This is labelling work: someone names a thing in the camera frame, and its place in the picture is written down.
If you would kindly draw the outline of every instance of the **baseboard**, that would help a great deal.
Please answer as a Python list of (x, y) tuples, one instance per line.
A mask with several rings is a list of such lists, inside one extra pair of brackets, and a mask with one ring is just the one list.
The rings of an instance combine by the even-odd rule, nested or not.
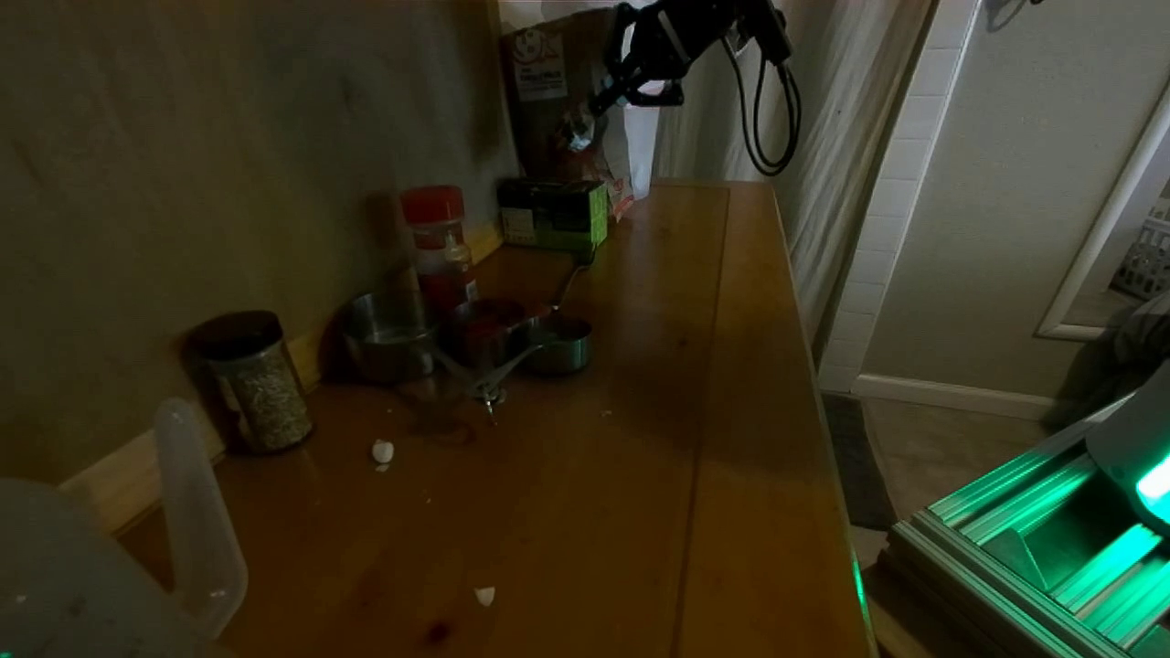
[(1014, 394), (1014, 390), (992, 390), (992, 386), (879, 377), (879, 373), (857, 377), (852, 394), (943, 404), (943, 408), (997, 412), (997, 418), (1024, 418), (1024, 419), (1043, 419), (1058, 404), (1058, 397), (1043, 397), (1043, 394)]
[[(497, 249), (500, 249), (500, 232), (494, 225), (467, 232), (472, 263), (486, 258)], [(322, 340), (326, 340), (326, 325), (315, 325), (287, 340), (290, 360), (306, 394), (318, 390), (322, 385)], [(207, 461), (224, 461), (218, 435), (213, 431), (213, 425), (206, 429), (207, 429), (206, 431)], [(151, 429), (138, 431), (121, 450), (107, 453), (103, 461), (65, 479), (62, 493), (73, 498), (81, 509), (87, 509), (93, 518), (98, 518), (98, 526), (111, 535), (154, 513), (162, 499), (154, 431)]]

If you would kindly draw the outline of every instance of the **green light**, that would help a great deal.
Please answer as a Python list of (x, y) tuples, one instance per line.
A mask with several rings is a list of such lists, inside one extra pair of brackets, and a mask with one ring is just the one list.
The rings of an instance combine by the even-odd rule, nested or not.
[(1170, 458), (1164, 458), (1154, 469), (1148, 469), (1142, 479), (1138, 479), (1138, 498), (1142, 504), (1159, 514), (1164, 521), (1170, 521)]

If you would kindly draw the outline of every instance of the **small white object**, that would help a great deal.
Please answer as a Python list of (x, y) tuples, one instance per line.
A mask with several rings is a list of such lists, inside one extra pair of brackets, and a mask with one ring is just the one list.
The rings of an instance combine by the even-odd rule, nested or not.
[(497, 588), (475, 588), (478, 606), (497, 602)]
[(388, 471), (393, 461), (396, 461), (396, 441), (393, 440), (374, 440), (369, 458), (374, 458), (374, 471)]

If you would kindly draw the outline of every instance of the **white trim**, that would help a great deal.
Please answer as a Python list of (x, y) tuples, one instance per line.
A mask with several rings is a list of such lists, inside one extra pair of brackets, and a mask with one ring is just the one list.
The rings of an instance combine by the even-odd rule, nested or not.
[(819, 386), (852, 394), (864, 373), (883, 304), (887, 295), (914, 207), (935, 154), (965, 51), (980, 20), (980, 0), (940, 0), (924, 31), (908, 97), (891, 123), (879, 184), (868, 204), (857, 258), (847, 266), (829, 340), (819, 358)]
[(1124, 263), (1135, 232), (1143, 223), (1143, 210), (1159, 201), (1170, 173), (1170, 83), (1142, 132), (1142, 142), (1135, 156), (1124, 167), (1124, 179), (1115, 184), (1109, 204), (1102, 207), (1102, 220), (1095, 232), (1085, 237), (1084, 253), (1076, 257), (1047, 321), (1039, 325), (1039, 335), (1067, 335), (1067, 340), (1097, 340), (1104, 335), (1104, 325), (1071, 321), (1080, 295), (1088, 288), (1104, 288), (1097, 282), (1102, 274), (1110, 277), (1110, 270)]
[(896, 397), (896, 401), (974, 408), (974, 412), (997, 412), (997, 418), (1024, 418), (1024, 419), (1043, 419), (1058, 404), (1058, 397), (1043, 397), (1043, 394), (1010, 394), (992, 386), (875, 377), (875, 373), (861, 373), (852, 390), (861, 397)]

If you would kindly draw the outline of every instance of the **bottle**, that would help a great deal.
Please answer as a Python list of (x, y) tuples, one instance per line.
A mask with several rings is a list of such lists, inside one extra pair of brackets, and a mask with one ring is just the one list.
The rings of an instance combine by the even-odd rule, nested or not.
[(467, 318), (478, 298), (464, 245), (464, 195), (458, 185), (415, 185), (404, 195), (418, 282), (435, 321)]

